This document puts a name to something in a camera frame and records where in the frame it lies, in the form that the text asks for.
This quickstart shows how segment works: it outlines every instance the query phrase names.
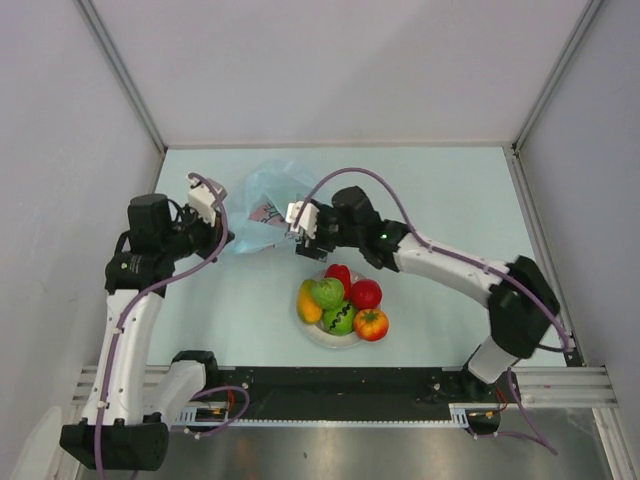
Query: metal frame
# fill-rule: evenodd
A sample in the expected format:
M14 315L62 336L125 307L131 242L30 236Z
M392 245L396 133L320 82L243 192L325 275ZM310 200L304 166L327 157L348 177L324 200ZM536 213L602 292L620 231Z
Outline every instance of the metal frame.
M153 389L169 370L169 366L149 366L144 378L144 389ZM67 421L79 421L82 405L86 402L97 367L85 367L80 375ZM586 408L592 409L601 433L602 443L615 480L636 479L636 467L625 443L622 419L604 367L516 367L518 387L522 402L528 409ZM203 403L192 402L185 407L176 425L187 426L193 417L192 410ZM376 427L376 428L464 428L468 420L466 408L478 408L478 404L450 404L450 421L435 422L294 422L294 421L243 421L236 428L251 427ZM79 463L69 455L59 456L58 480L73 480L79 471Z
M527 232L529 233L531 245L533 246L534 255L538 261L540 270L551 285L551 289L556 294L556 298L560 303L560 322L572 335L580 355L584 356L584 353L580 349L579 335L575 332L574 324L571 321L571 314L567 308L567 302L562 292L560 281L558 280L558 274L553 263L549 243L547 242L547 237L544 233L529 183L527 182L524 169L522 168L520 156L516 154L512 148L504 148L503 151L504 156L507 159L507 166L509 168L509 173L511 174L511 180L513 181L513 186L516 190L516 196L520 203L520 210L522 210L524 223L527 228ZM566 359L568 360L568 363L571 364L573 358L569 358L569 356L567 356Z
M608 0L589 0L589 3L583 10L582 15L573 28L571 35L569 35L569 39L567 40L567 43L565 43L560 57L551 69L551 73L549 74L549 77L547 77L547 80L542 87L538 98L533 104L533 108L529 111L527 119L520 128L518 135L516 135L516 138L513 142L513 147L516 152L520 152L522 146L524 145L524 142L527 141L531 130L533 129L534 125L540 118L540 115L549 103L549 100L555 92L560 80L562 80L562 78L564 77L565 72L576 56L578 49L580 48L580 46L582 46L582 43L587 33L589 32L591 25L593 25L593 22L596 19L598 13L600 12L604 4L607 3L607 1Z
M167 147L162 141L160 131L153 121L151 113L149 113L149 109L142 99L140 91L133 82L131 75L129 75L129 72L122 61L113 40L111 40L109 32L100 18L100 14L96 10L96 7L93 5L91 0L75 0L75 4L78 7L80 15L89 27L91 34L95 38L98 47L104 54L111 71L116 77L116 80L122 87L122 91L129 100L131 107L141 121L149 139L153 142L160 154L164 155Z

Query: white wall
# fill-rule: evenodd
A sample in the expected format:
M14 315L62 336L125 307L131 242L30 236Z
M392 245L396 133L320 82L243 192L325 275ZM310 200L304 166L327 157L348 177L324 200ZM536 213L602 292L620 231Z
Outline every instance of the white wall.
M104 328L104 265L159 155L73 2L0 6L0 476L71 399Z
M572 319L640 454L640 2L609 2L525 144Z
M510 142L586 0L95 0L169 146Z

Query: red tomato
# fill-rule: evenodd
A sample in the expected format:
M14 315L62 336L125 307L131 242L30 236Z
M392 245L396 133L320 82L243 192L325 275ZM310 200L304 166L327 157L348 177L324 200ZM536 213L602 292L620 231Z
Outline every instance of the red tomato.
M376 308L382 301L380 285L371 279L357 281L351 286L351 303L358 310Z
M389 319L381 310L362 310L353 320L353 328L363 340L375 342L389 331Z

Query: green apple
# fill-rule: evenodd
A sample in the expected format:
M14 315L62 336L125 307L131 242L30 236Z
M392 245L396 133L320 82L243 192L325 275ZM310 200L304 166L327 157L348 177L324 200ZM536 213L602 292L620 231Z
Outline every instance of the green apple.
M347 335L353 332L353 319L358 311L346 300L338 308L327 310L322 315L322 323L331 335Z
M337 278L323 278L311 287L311 297L320 308L337 308L344 298L344 285Z

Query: black motor joint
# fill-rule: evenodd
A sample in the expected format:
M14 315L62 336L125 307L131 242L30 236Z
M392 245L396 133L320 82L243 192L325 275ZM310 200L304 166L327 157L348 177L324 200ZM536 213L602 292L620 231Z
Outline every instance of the black motor joint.
M318 208L315 238L298 245L298 254L325 259L336 247L353 247L373 267L398 271L393 253L409 229L405 224L382 220L360 187L339 190L331 198L331 206L312 203Z
M152 193L131 200L127 209L129 230L118 241L116 252L106 268L106 290L141 290L170 278L175 262L192 254L207 258L222 239L220 216L214 225L202 220L188 205L179 207L178 218L171 218L170 200ZM227 243L233 240L227 234ZM129 250L123 251L128 240ZM158 294L164 295L164 289Z

